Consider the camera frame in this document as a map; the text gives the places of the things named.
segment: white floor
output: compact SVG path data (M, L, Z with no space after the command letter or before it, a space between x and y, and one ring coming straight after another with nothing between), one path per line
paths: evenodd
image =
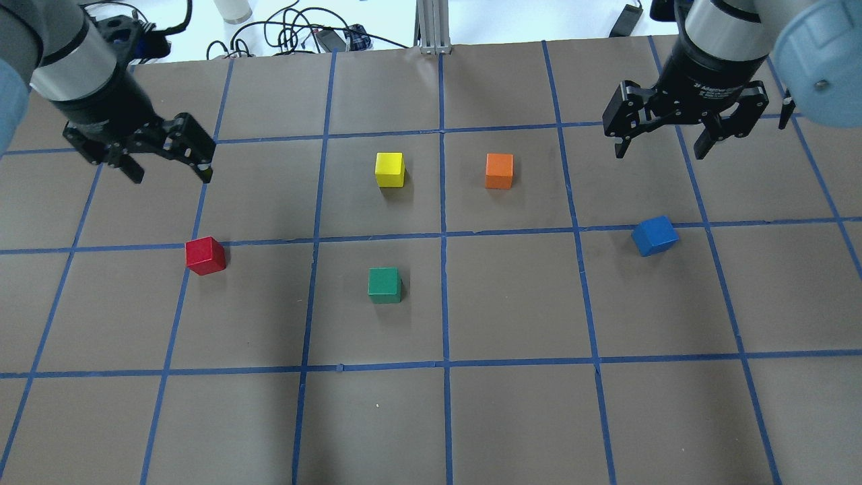
M159 28L176 25L183 20L184 0L126 0L137 6ZM644 15L633 35L676 34L674 23L654 22L649 18L649 5L643 2ZM292 2L286 0L250 0L251 21L265 20L276 10ZM607 37L622 11L625 0L450 0L449 22L453 44L497 44L559 39L589 39ZM302 0L298 9L324 7L337 12L349 24L360 23L369 34L379 35L405 45L413 42L415 2L412 0ZM113 5L94 5L90 12L96 18L129 13L130 9ZM339 21L321 11L307 13L310 21L338 26ZM205 59L210 42L229 41L240 26L224 23L212 0L196 0L191 25L182 34L174 35L172 53L159 62ZM276 28L270 36L275 38ZM240 37L248 43L252 54L272 55L278 50L263 42L263 27L251 27ZM374 49L393 48L374 41Z

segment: grid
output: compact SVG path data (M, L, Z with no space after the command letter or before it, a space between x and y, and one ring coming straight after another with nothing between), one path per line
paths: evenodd
M656 63L657 69L661 70L661 65L659 61L658 52L656 50L653 39L649 39L650 48L652 50L653 58ZM111 369L111 370L81 370L81 371L40 371L39 364L41 360L41 355L43 350L45 349L45 345L48 339L49 332L51 330L51 326L53 323L54 315L57 311L57 307L60 301L60 297L63 293L64 286L66 284L66 279L69 274L70 267L72 265L72 260L77 253L86 253L86 252L106 252L106 251L136 251L136 250L152 250L152 249L181 249L183 248L182 242L174 242L174 243L163 243L163 244L142 244L142 245L123 245L123 246L78 246L78 241L81 236L81 232L84 228L84 223L87 218L88 211L91 207L91 203L93 200L93 195L96 190L97 184L99 182L99 178L102 172L102 168L99 167L93 177L91 188L89 191L89 195L84 206L84 211L81 215L81 218L78 223L78 229L76 231L73 243L71 247L64 248L34 248L34 249L4 249L0 250L0 255L18 255L18 254L45 254L45 253L60 253L66 254L66 264L63 270L62 276L60 278L59 287L57 288L56 294L53 299L53 304L51 306L51 310L49 313L49 317L47 323L45 325L45 329L42 332L41 340L39 342L38 349L36 351L32 367L29 372L26 373L2 373L0 374L0 379L26 379L26 384L24 387L24 391L21 397L20 405L16 411L15 421L12 425L12 429L9 433L9 437L6 441L5 447L3 449L3 457L0 460L0 476L2 476L3 470L6 466L6 463L9 458L9 454L14 446L16 432L19 427L19 424L22 420L22 415L25 412L26 405L28 403L28 396L30 392L30 388L36 379L50 379L50 378L60 378L60 377L109 377L109 376L158 376L159 377L159 391L156 399L156 405L153 410L153 418L152 424L149 429L148 440L147 440L147 450L144 459L144 463L141 469L141 484L147 482L147 474L149 471L149 464L153 455L153 444L156 437L156 431L159 427L159 416L162 407L162 402L165 395L166 384L168 382L168 378L170 376L176 375L231 375L231 374L278 374L278 373L295 373L299 375L299 389L298 389L298 401L297 401L297 415L296 415L296 432L294 438L294 447L293 447L293 457L292 457L292 471L293 471L293 482L297 483L298 477L298 467L299 467L299 455L300 455L300 444L302 441L302 430L303 430L303 415L304 415L304 403L305 403L305 388L306 388L306 380L309 373L317 373L317 372L336 372L336 371L345 371L345 372L353 372L353 371L375 371L375 370L386 370L386 369L408 369L408 368L442 368L443 369L443 383L444 383L444 415L445 415L445 445L446 445L446 478L447 484L451 485L455 483L455 476L453 473L453 430L452 430L452 389L451 389L451 369L452 368L463 368L463 367L493 367L493 366L535 366L535 365L584 365L584 366L593 366L595 369L595 384L597 390L597 408L600 416L601 429L603 435L603 446L605 458L607 461L607 469L609 475L610 483L616 483L616 471L615 471L615 462L613 455L613 446L611 441L611 433L609 429L609 417L608 411L605 403L605 392L603 385L603 374L602 374L602 365L609 363L623 363L623 362L697 362L697 361L739 361L744 370L746 384L748 387L748 392L750 394L750 399L752 402L753 410L755 413L755 418L757 421L757 425L759 428L759 434L763 441L763 446L765 449L766 459L769 464L769 468L771 471L771 477L773 482L781 483L782 479L779 474L778 466L776 465L775 457L773 456L771 442L769 438L769 433L766 429L765 421L760 409L759 397L757 389L754 386L754 380L752 377L751 369L749 368L749 361L757 360L757 359L778 359L778 358L797 358L797 357L835 357L835 356L862 356L862 349L844 349L844 350L795 350L795 351L765 351L765 352L749 352L746 351L746 347L742 341L742 337L740 335L740 329L737 325L735 313L734 313L734 305L730 298L730 293L728 291L728 284L725 279L725 275L721 265L721 259L719 256L718 249L715 244L715 240L712 234L712 228L714 227L741 227L741 226L759 226L759 225L796 225L796 224L837 224L840 228L841 235L843 240L847 246L847 250L853 260L853 264L855 269L859 275L859 278L862 278L862 265L860 265L859 258L857 257L857 253L855 248L853 247L853 242L851 237L849 236L845 223L848 222L862 222L862 217L842 217L839 214L837 206L833 201L829 190L827 188L827 184L824 178L821 175L821 172L818 168L818 165L815 161L815 157L812 155L812 152L809 148L809 145L805 139L805 136L797 122L798 116L794 116L792 119L793 127L796 131L796 134L799 138L800 143L803 145L803 150L808 158L808 161L811 165L812 171L815 173L817 181L823 191L824 196L829 205L829 209L833 214L833 217L820 217L820 218L809 218L809 219L785 219L785 220L775 220L775 221L765 221L765 220L740 220L740 221L711 221L708 217L708 214L705 209L705 205L703 203L703 199L701 197L701 193L698 187L695 171L692 167L692 163L690 160L690 156L686 149L686 143L684 139L684 135L682 130L679 127L676 127L676 135L679 140L680 148L682 149L683 157L685 160L685 165L687 168L687 172L690 178L690 183L692 185L692 189L695 194L695 198L697 201L697 208L701 215L700 221L695 222L682 222L675 223L674 226L677 228L699 228L703 229L706 233L709 249L712 255L713 262L715 264L715 271L717 273L717 277L721 286L721 293L725 301L725 305L727 307L727 312L730 320L730 324L732 326L732 330L734 332L734 338L736 343L736 352L734 353L717 353L717 354L683 354L683 355L654 355L654 356L601 356L599 353L596 329L593 324L593 315L592 308L590 304L590 289L589 289L589 278L584 265L584 254L582 250L581 243L581 235L585 232L590 231L627 231L632 230L634 226L632 224L617 224L617 225L593 225L593 226L581 226L578 223L578 213L577 208L575 206L573 192L572 192L572 181L571 175L569 173L569 164L566 155L565 149L565 138L564 138L564 129L572 128L572 127L587 127L587 126L597 126L601 125L601 122L598 121L588 121L588 122L577 122L577 123L564 123L562 121L560 115L560 107L559 107L559 99L557 93L557 86L555 83L555 77L553 74L553 66L551 62L551 56L548 52L548 47L545 42L541 43L542 52L544 54L544 61L547 67L547 79L550 85L550 91L553 99L553 108L554 108L554 116L555 123L544 123L544 124L529 124L529 125L506 125L506 126L486 126L486 127L470 127L470 128L447 128L445 126L445 110L444 110L444 97L445 97L445 86L444 86L444 65L446 64L445 56L440 56L438 59L438 90L439 90L439 114L440 114L440 124L438 129L421 129L421 130L405 130L405 131L385 131L385 132L372 132L372 133L350 133L350 134L330 134L329 133L329 121L332 110L332 98L333 98L333 84L336 75L336 59L337 53L334 53L331 56L329 73L328 73L328 88L327 88L327 96L326 96L326 113L324 118L323 132L322 135L297 135L297 136L282 136L282 137L267 137L267 138L241 138L241 139L225 139L222 140L219 138L219 131L222 124L222 116L224 114L225 104L228 101L228 89L230 87L230 80L234 70L234 61L231 60L228 65L228 73L225 79L224 89L222 92L222 101L219 109L219 115L216 122L214 138L219 144L238 144L238 143L255 143L255 142L287 142L287 141L297 141L297 140L320 140L322 142L322 151L321 151L321 163L318 174L318 183L316 189L316 200L315 200L315 222L314 222L314 235L311 238L298 238L298 239L290 239L290 240L240 240L240 241L226 241L223 242L226 246L236 247L236 246L249 246L249 245L283 245L283 244L307 244L311 245L312 249L312 263L311 263L311 273L309 279L309 292L308 292L308 304L306 310L306 320L305 320L305 332L303 339L303 353L302 353L302 364L299 366L281 366L281 367L254 367L254 368L174 368L172 367L172 353L174 349L174 344L176 342L178 327L180 323L180 318L183 311L183 304L185 300L186 287L189 282L189 270L186 269L184 271L184 276L182 279L182 283L180 285L180 291L177 298L177 306L173 319L173 325L170 334L170 340L167 346L164 366L161 369L152 368L152 369ZM773 75L775 75L775 80L780 85L780 80L778 79L777 74L775 73L774 67L771 65L770 68L772 70ZM767 115L765 118L774 118L774 115ZM451 133L463 133L463 132L482 132L482 131L504 131L504 130L531 130L531 129L556 129L557 136L559 139L559 150L562 157L562 175L563 181L565 183L565 191L567 196L567 204L569 213L571 216L572 224L567 227L548 227L548 228L539 228L539 229L516 229L516 230L482 230L482 231L449 231L447 230L447 203L446 203L446 135ZM424 233L407 233L407 234L380 234L373 236L332 236L332 237L321 237L320 234L320 226L321 226L321 208L323 201L323 187L324 187L324 176L325 176L325 166L327 161L327 149L328 142L332 139L340 139L340 138L354 138L354 137L369 137L369 136L387 136L387 135L437 135L439 137L440 144L440 231L439 232L424 232ZM70 149L36 149L36 150L20 150L9 152L9 154L49 154L49 153L66 153L71 152ZM197 203L197 214L195 217L194 226L191 232L191 238L196 238L198 236L198 231L200 228L201 218L203 214L204 201L207 195L207 186L202 186L200 191L200 196ZM586 313L586 321L587 321L587 330L589 332L590 339L590 356L584 357L571 357L571 358L527 358L527 359L485 359L485 360L452 360L449 352L449 322L448 322L448 283L447 283L447 241L451 238L458 237L483 237L483 236L502 236L502 235L520 235L520 234L572 234L575 241L575 248L577 253L577 263L578 263L578 272L579 279L581 283L581 287L583 290L583 298L584 298L584 309ZM441 344L442 344L442 360L439 361L421 361L421 362L388 362L388 363L374 363L374 364L352 364L352 365L309 365L309 346L312 338L313 331L313 322L312 315L315 303L315 284L316 284L316 271L317 271L317 261L318 261L318 253L322 244L328 243L343 243L343 242L351 242L351 241L376 241L376 240L399 240L399 239L439 239L440 240L440 281L442 285L441 291L441 308L442 308L442 321L441 321Z

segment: orange cube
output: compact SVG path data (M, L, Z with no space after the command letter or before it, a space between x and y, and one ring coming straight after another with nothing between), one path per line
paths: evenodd
M488 161L485 163L485 188L510 189L514 177L514 155L488 154Z

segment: cube face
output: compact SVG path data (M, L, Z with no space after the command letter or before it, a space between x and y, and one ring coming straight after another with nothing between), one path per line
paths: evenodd
M374 164L374 177L378 186L403 187L404 172L404 154L378 153L377 162Z
M368 270L368 297L376 304L401 302L401 278L398 268Z
M679 241L679 235L667 216L648 219L638 224L632 233L632 238L638 246L640 255L645 257L667 251L676 241Z
M200 276L222 271L227 263L224 248L212 236L185 244L185 266Z
M515 177L515 156L488 154L485 163L485 188L510 189Z

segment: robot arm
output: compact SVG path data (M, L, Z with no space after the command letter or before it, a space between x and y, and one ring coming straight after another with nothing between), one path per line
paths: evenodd
M112 23L119 25L122 17L105 28ZM212 137L188 113L171 121L159 117L128 74L130 56L118 56L74 2L0 0L0 27L0 79L10 86L15 105L0 120L3 151L23 117L29 81L69 119L63 136L88 162L107 163L140 183L144 170L130 154L154 153L185 163L209 182Z
M652 88L625 80L611 98L602 120L617 158L666 124L703 124L698 160L748 136L769 104L751 79L770 51L789 88L779 127L795 105L817 123L862 124L862 0L655 0L650 17L675 19L679 37Z

